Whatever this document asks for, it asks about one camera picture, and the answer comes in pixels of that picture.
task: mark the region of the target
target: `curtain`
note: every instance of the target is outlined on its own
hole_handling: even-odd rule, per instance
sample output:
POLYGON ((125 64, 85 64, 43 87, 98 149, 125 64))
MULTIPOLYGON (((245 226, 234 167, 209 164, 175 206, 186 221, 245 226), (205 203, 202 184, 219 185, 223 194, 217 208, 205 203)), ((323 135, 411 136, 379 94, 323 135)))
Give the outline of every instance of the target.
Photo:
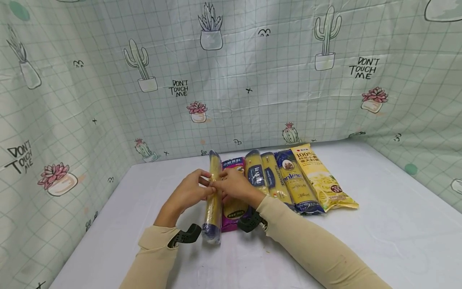
POLYGON ((0 288, 48 288, 130 166, 212 148, 355 138, 462 212, 462 0, 0 12, 0 288))

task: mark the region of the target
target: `woman's right hand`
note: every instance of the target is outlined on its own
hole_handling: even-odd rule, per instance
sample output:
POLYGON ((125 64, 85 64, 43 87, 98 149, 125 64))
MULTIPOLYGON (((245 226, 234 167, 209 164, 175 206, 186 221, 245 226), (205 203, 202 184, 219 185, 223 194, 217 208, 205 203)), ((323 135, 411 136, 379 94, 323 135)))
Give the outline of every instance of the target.
POLYGON ((209 186, 222 190, 224 203, 233 197, 256 209, 266 196, 252 186, 242 172, 234 168, 225 169, 219 176, 223 180, 211 182, 209 186))

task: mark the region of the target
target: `beige long-sleeve shirt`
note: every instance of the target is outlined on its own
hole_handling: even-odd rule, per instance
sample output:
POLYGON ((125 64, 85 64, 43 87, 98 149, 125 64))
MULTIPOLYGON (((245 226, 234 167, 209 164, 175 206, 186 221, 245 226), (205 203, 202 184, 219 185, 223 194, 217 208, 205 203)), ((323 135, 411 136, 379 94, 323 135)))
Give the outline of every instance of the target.
MULTIPOLYGON (((266 235, 279 242, 327 289, 390 289, 347 245, 320 226, 292 212, 280 200, 266 197, 257 211, 268 222, 266 235)), ((152 226, 140 241, 120 289, 164 289, 178 247, 167 247, 177 228, 152 226)))

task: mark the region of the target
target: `white table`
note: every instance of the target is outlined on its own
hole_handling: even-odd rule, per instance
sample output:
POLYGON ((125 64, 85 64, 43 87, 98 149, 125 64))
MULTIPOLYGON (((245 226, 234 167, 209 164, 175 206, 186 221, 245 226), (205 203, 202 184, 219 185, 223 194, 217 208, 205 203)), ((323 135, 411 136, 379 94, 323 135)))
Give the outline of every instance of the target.
MULTIPOLYGON (((392 288, 462 288, 460 213, 366 144, 346 140, 313 149, 360 208, 311 221, 350 246, 392 288)), ((208 170, 208 156, 131 167, 50 288, 118 288, 144 228, 198 167, 208 170)), ((179 228, 202 225, 204 209, 203 202, 188 209, 179 228)), ((168 288, 322 288, 260 227, 224 233, 220 246, 201 237, 180 246, 168 288)))

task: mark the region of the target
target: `plastic packaging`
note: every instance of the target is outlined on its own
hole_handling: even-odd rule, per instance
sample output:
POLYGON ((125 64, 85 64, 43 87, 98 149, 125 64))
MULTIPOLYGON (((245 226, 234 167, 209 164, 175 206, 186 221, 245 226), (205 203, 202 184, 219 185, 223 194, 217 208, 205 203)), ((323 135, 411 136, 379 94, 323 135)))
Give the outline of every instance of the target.
MULTIPOLYGON (((223 170, 226 168, 234 168, 244 174, 245 162, 244 158, 235 158, 226 160, 222 163, 223 170)), ((221 217, 221 232, 229 232, 237 230, 237 221, 240 217, 249 217, 249 205, 241 200, 231 198, 226 204, 223 204, 223 215, 221 217)))
POLYGON ((295 204, 295 209, 307 215, 324 213, 311 191, 311 187, 306 183, 292 151, 280 151, 275 153, 274 156, 284 178, 284 183, 295 204))
MULTIPOLYGON (((210 181, 220 180, 220 173, 222 171, 221 158, 214 151, 209 152, 210 158, 210 173, 212 174, 210 181)), ((209 243, 218 245, 221 241, 221 191, 207 197, 207 205, 205 212, 205 222, 202 226, 202 237, 209 243)))
POLYGON ((278 198, 291 210, 296 211, 292 198, 282 178, 281 171, 276 163, 274 154, 271 152, 264 153, 261 155, 261 160, 263 162, 266 180, 268 181, 269 194, 272 197, 278 198))
POLYGON ((330 209, 348 207, 357 209, 358 203, 349 197, 339 186, 337 180, 319 160, 311 149, 305 144, 291 149, 303 174, 311 184, 319 203, 327 212, 330 209))
POLYGON ((261 161, 260 151, 258 149, 250 151, 250 153, 245 156, 244 174, 252 186, 269 195, 268 185, 263 171, 263 162, 261 161))

